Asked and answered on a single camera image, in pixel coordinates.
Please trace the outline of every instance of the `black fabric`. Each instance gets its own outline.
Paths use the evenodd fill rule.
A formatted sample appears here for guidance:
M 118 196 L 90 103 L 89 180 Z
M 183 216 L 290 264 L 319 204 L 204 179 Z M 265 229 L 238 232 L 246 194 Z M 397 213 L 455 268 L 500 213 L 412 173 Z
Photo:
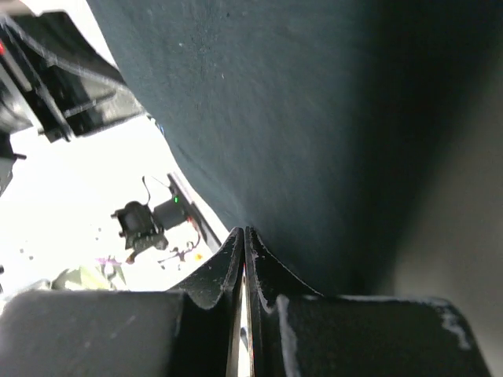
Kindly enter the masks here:
M 469 110 L 501 1 L 88 0 L 226 226 L 316 290 L 369 293 Z

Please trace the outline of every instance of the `black mechanical device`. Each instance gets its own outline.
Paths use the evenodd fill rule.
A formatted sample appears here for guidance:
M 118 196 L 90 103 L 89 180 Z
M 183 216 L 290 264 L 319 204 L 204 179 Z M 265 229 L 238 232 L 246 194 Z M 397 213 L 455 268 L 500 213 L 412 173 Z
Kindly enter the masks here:
M 63 13 L 0 21 L 0 194 L 19 159 L 9 136 L 85 137 L 144 113 L 119 72 Z M 167 292 L 30 291 L 0 316 L 0 375 L 235 376 L 242 282 L 251 375 L 485 377 L 468 323 L 433 298 L 323 297 L 253 228 L 224 244 L 169 176 L 172 197 L 114 213 L 132 258 L 191 221 L 213 258 Z

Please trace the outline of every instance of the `dark cloth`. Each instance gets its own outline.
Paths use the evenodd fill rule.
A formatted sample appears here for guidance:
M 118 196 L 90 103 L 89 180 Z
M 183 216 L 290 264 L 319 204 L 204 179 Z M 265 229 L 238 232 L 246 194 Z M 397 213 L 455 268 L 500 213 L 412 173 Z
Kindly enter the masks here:
M 501 26 L 480 0 L 88 0 L 223 220 L 327 294 L 387 275 Z

